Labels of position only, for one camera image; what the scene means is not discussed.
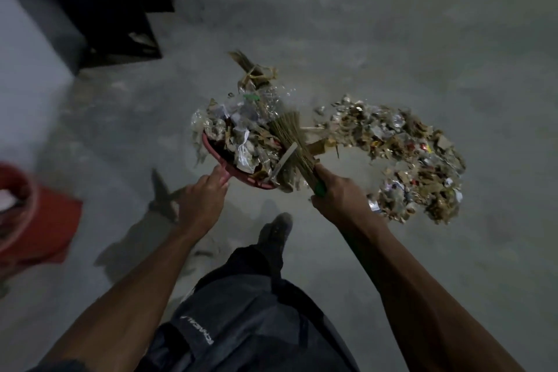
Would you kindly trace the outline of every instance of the forearm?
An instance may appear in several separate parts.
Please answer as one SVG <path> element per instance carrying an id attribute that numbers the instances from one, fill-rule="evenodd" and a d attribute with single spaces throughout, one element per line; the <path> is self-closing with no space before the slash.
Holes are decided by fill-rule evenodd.
<path id="1" fill-rule="evenodd" d="M 380 292 L 410 370 L 522 370 L 383 222 L 341 232 Z"/>
<path id="2" fill-rule="evenodd" d="M 195 241 L 173 232 L 148 258 L 93 303 L 43 362 L 77 359 L 93 372 L 131 372 L 161 320 Z"/>

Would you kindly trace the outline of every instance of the hand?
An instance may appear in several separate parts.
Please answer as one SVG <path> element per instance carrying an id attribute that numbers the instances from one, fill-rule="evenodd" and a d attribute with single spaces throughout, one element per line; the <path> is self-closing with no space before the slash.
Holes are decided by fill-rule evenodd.
<path id="1" fill-rule="evenodd" d="M 224 169 L 213 168 L 211 175 L 204 175 L 193 185 L 187 185 L 178 200 L 178 231 L 185 232 L 199 241 L 217 223 L 229 183 L 222 183 Z"/>
<path id="2" fill-rule="evenodd" d="M 312 205 L 339 231 L 366 232 L 386 227 L 384 219 L 370 210 L 364 192 L 352 179 L 339 177 L 319 163 L 315 171 L 328 191 L 324 197 L 313 195 Z"/>

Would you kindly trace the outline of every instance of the concrete floor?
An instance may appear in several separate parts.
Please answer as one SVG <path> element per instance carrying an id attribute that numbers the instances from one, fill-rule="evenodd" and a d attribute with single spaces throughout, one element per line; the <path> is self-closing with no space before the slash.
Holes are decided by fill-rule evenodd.
<path id="1" fill-rule="evenodd" d="M 47 183 L 81 198 L 63 266 L 28 270 L 0 301 L 0 362 L 31 366 L 95 298 L 168 232 L 146 214 L 156 166 L 171 189 L 195 167 L 192 112 L 234 91 L 239 48 L 275 65 L 316 105 L 350 93 L 411 107 L 446 131 L 468 162 L 461 215 L 416 215 L 393 232 L 527 369 L 558 369 L 555 232 L 557 0 L 176 0 L 151 15 L 164 58 L 80 73 L 40 158 Z M 369 187 L 358 151 L 324 163 Z M 219 223 L 185 267 L 176 306 L 197 279 L 288 211 L 295 229 L 283 276 L 330 317 L 364 370 L 405 370 L 380 297 L 308 193 L 234 181 Z"/>

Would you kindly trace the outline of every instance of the black shoe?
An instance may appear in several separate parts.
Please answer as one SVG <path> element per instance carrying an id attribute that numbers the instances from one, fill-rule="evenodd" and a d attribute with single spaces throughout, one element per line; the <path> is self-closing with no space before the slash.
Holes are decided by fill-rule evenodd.
<path id="1" fill-rule="evenodd" d="M 279 246 L 281 254 L 292 229 L 292 216 L 290 213 L 281 213 L 271 223 L 266 223 L 260 231 L 258 244 L 269 242 Z"/>

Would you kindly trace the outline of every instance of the white wall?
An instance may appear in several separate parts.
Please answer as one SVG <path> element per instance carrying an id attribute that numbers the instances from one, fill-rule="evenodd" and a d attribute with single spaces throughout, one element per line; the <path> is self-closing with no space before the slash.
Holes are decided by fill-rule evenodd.
<path id="1" fill-rule="evenodd" d="M 0 0 L 0 160 L 32 170 L 73 75 L 18 0 Z"/>

